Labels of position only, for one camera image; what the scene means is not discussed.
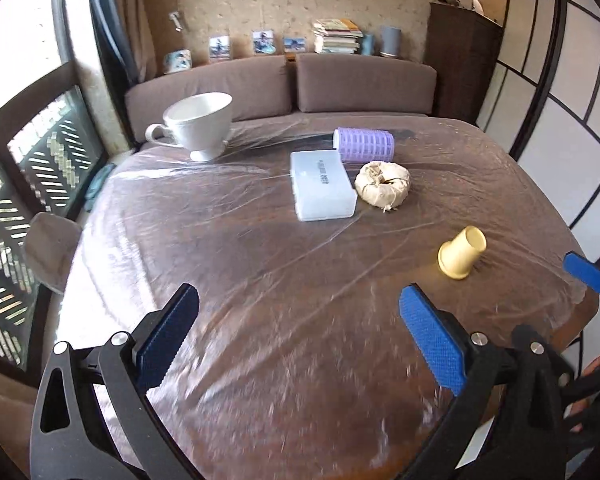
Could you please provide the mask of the yellow plastic cap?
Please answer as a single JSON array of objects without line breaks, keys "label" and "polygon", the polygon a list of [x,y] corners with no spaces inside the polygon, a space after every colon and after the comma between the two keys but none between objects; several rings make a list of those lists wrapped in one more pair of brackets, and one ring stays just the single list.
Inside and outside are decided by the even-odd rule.
[{"label": "yellow plastic cap", "polygon": [[456,237],[440,246],[438,266],[448,278],[464,280],[487,247],[483,232],[476,226],[466,226]]}]

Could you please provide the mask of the white translucent plastic box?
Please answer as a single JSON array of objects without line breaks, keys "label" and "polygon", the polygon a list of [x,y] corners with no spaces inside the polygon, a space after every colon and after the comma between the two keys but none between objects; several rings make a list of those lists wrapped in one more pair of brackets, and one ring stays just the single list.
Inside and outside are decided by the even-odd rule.
[{"label": "white translucent plastic box", "polygon": [[358,193],[336,150],[290,154],[294,211],[302,222],[351,218]]}]

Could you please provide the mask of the teal slippers on sill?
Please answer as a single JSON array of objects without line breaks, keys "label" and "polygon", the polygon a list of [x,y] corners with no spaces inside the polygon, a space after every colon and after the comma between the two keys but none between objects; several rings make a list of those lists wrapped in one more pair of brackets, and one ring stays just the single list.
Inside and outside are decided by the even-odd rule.
[{"label": "teal slippers on sill", "polygon": [[102,192],[102,188],[115,169],[116,165],[110,162],[97,171],[97,174],[95,174],[95,177],[91,180],[84,195],[85,202],[83,209],[86,212],[91,212],[93,210],[99,193]]}]

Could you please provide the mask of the dark wooden cabinet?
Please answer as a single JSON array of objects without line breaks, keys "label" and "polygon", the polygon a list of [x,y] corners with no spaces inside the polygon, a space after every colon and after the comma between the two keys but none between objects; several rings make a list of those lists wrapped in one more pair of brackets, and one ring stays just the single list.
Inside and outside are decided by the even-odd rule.
[{"label": "dark wooden cabinet", "polygon": [[477,121],[503,39],[503,27],[479,13],[430,4],[424,63],[437,72],[432,114]]}]

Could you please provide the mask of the purple hair roller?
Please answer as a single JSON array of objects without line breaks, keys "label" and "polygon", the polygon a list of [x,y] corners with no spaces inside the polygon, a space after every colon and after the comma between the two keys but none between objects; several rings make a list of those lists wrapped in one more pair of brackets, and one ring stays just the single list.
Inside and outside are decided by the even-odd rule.
[{"label": "purple hair roller", "polygon": [[394,137],[386,130],[336,128],[332,148],[343,162],[391,162],[394,156]]}]

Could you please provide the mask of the brown sofa right cushion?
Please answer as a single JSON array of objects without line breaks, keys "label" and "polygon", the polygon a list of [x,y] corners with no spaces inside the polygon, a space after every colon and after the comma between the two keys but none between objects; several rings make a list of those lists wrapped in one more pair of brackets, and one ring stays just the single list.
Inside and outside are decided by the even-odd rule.
[{"label": "brown sofa right cushion", "polygon": [[428,115],[437,72],[426,64],[354,54],[296,57],[297,99],[305,113]]}]

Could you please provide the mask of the grey blue cylinder speaker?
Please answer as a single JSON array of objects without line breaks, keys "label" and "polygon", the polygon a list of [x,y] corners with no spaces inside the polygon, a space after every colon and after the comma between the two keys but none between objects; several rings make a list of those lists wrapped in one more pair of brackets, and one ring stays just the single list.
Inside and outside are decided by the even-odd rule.
[{"label": "grey blue cylinder speaker", "polygon": [[380,55],[386,58],[400,58],[402,30],[394,26],[381,27]]}]

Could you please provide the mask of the small teal cup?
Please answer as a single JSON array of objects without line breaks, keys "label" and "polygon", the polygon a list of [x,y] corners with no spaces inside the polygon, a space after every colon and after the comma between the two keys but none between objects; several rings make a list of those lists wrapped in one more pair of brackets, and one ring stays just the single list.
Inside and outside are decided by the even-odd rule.
[{"label": "small teal cup", "polygon": [[365,34],[361,41],[361,54],[372,56],[375,53],[375,36],[373,34]]}]

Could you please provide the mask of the large white teacup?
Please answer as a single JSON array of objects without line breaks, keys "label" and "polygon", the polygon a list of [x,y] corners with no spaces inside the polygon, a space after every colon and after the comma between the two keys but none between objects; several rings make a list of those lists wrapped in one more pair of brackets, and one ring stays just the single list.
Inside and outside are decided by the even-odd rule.
[{"label": "large white teacup", "polygon": [[232,125],[233,97],[225,92],[189,96],[169,106],[162,122],[145,130],[147,142],[184,148],[194,162],[211,162],[226,150]]}]

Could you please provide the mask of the stack of books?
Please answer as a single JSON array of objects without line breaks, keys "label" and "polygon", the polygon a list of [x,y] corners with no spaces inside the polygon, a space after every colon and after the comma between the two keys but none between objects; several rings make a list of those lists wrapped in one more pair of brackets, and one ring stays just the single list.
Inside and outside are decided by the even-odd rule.
[{"label": "stack of books", "polygon": [[364,37],[362,30],[347,18],[323,18],[313,22],[314,52],[355,54]]}]

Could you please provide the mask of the photo frame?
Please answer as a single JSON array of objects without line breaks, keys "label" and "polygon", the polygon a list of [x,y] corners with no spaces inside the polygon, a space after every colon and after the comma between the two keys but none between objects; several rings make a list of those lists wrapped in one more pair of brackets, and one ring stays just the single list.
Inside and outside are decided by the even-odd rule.
[{"label": "photo frame", "polygon": [[162,67],[165,74],[190,70],[193,67],[192,54],[188,49],[169,52],[163,57]]},{"label": "photo frame", "polygon": [[284,37],[283,48],[286,54],[306,52],[306,38]]},{"label": "photo frame", "polygon": [[256,55],[272,55],[276,53],[274,32],[272,29],[254,30],[251,33],[252,50]]},{"label": "photo frame", "polygon": [[208,42],[209,62],[223,62],[232,59],[232,48],[230,47],[230,36],[212,36]]}]

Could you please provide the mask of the photo frame far left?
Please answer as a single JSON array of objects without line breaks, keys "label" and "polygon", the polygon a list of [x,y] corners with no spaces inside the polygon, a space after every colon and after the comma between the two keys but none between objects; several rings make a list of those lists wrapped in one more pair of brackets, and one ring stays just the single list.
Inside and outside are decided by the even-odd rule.
[{"label": "photo frame far left", "polygon": [[193,67],[192,54],[188,49],[169,52],[163,57],[162,67],[165,74],[190,70]]}]

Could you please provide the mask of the wall lamp fixture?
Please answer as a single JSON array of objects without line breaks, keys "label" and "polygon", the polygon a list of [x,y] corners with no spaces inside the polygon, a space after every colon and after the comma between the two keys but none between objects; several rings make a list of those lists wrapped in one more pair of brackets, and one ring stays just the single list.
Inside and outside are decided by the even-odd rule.
[{"label": "wall lamp fixture", "polygon": [[183,23],[181,21],[180,12],[173,11],[169,13],[169,20],[173,23],[174,28],[177,32],[182,32],[184,30]]}]

